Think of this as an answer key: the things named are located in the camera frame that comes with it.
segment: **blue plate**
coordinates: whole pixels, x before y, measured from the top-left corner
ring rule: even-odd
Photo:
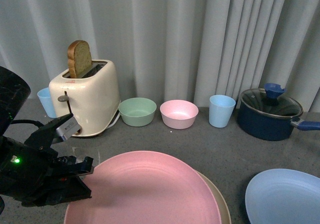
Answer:
[[[289,169],[257,174],[245,193],[251,224],[319,224],[320,179]]]

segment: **pot lid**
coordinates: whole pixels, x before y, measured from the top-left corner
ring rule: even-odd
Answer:
[[[276,118],[298,117],[303,113],[302,106],[284,95],[278,84],[266,84],[265,89],[248,89],[241,94],[241,102],[250,109]]]

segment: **bread slice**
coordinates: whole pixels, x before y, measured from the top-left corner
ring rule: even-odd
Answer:
[[[90,48],[86,41],[76,40],[70,44],[67,54],[70,78],[79,78],[83,71],[92,67]]]

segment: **light blue cup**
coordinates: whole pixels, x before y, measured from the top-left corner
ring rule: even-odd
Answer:
[[[225,95],[210,97],[209,123],[216,128],[224,128],[231,117],[236,102]]]
[[[49,88],[44,88],[44,89],[40,90],[37,93],[37,95],[38,95],[40,102],[41,102],[46,114],[48,115],[48,117],[56,118],[57,116],[56,116],[56,112],[54,109],[54,104],[52,103],[52,100],[51,100]]]

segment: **toaster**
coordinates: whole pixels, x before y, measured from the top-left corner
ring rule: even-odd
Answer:
[[[78,78],[70,78],[65,70],[50,82],[49,91],[56,116],[72,112],[80,124],[74,137],[103,132],[120,105],[116,68],[110,60],[92,60],[92,67]]]

